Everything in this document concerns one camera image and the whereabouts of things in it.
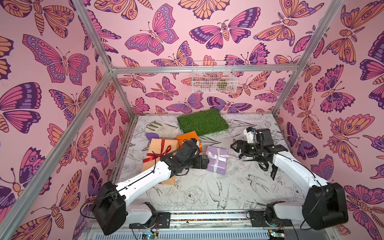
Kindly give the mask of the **black lettered ribbon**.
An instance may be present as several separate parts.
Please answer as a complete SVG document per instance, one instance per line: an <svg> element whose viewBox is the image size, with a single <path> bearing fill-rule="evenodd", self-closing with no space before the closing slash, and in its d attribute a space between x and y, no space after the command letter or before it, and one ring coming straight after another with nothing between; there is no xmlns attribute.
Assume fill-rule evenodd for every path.
<svg viewBox="0 0 384 240"><path fill-rule="evenodd" d="M256 162L264 172L268 172L271 167L270 177L272 180L275 180L278 167L272 163L272 155L247 157L244 162Z"/></svg>

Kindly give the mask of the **orange gift box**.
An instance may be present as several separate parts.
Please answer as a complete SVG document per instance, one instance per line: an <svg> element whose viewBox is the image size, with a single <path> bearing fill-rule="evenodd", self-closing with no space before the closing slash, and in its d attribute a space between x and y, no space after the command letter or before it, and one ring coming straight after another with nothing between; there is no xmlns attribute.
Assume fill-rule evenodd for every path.
<svg viewBox="0 0 384 240"><path fill-rule="evenodd" d="M179 146L181 146L186 141L192 141L199 147L200 152L202 151L203 146L196 131L192 131L192 132L177 136L176 140L178 141Z"/></svg>

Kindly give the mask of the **large tan gift box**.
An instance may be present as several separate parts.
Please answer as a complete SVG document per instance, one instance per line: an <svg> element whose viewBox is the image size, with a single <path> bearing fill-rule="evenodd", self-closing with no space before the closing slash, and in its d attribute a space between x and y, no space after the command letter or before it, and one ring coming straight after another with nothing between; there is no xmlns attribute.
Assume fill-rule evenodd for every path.
<svg viewBox="0 0 384 240"><path fill-rule="evenodd" d="M178 149L178 141L168 141L169 144L173 146L171 152ZM144 173L145 177L140 180L140 187L153 187L159 183L163 185L171 185L175 182L174 176L171 176L171 171L169 170L169 153L155 161L143 163L142 173Z"/></svg>

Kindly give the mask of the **red ribbon bow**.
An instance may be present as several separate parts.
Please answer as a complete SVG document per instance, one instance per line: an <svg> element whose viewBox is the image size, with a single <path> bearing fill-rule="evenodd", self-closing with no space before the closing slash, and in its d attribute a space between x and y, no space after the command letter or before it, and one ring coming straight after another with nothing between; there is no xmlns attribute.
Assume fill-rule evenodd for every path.
<svg viewBox="0 0 384 240"><path fill-rule="evenodd" d="M168 140L152 139L147 155L143 159L143 163L155 161L158 158L170 153L172 149L173 146L169 144Z"/></svg>

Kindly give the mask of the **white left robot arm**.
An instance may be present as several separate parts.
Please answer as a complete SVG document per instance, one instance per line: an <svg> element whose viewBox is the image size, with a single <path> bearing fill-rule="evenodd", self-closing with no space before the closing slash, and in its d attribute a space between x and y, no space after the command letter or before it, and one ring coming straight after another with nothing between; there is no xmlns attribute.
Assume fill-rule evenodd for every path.
<svg viewBox="0 0 384 240"><path fill-rule="evenodd" d="M108 181L102 185L91 210L105 236L124 225L153 228L158 221L158 211L149 202L134 204L134 201L153 186L183 171L207 169L210 162L208 156L200 154L196 139L164 155L153 153L153 156L155 163L148 170L124 182Z"/></svg>

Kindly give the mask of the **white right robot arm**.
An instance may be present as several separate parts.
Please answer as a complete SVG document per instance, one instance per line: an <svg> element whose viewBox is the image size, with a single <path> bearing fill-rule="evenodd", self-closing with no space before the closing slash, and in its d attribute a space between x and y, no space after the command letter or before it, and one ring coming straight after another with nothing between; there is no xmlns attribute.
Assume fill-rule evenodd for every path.
<svg viewBox="0 0 384 240"><path fill-rule="evenodd" d="M349 220L345 190L338 183L330 183L297 161L287 148L275 145L269 129L247 128L246 140L236 140L231 149L239 158L271 167L271 177L277 170L285 172L303 191L303 204L275 202L266 205L265 220L273 226L282 221L298 221L309 229L322 230L345 224Z"/></svg>

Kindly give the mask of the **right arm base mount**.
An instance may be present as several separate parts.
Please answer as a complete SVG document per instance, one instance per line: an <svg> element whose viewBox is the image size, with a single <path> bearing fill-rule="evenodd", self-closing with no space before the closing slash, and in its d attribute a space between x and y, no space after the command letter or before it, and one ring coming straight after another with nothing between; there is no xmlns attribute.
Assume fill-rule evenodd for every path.
<svg viewBox="0 0 384 240"><path fill-rule="evenodd" d="M246 217L251 222L252 227L292 227L291 220L281 220L272 217L272 214L266 213L265 210L248 210Z"/></svg>

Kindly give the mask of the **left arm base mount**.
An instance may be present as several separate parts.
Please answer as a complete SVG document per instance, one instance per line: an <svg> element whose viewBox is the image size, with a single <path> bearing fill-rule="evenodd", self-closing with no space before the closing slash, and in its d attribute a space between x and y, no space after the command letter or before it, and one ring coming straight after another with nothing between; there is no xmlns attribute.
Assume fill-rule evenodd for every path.
<svg viewBox="0 0 384 240"><path fill-rule="evenodd" d="M130 229L168 229L171 223L170 212L160 212L152 215L144 224L134 223L129 224Z"/></svg>

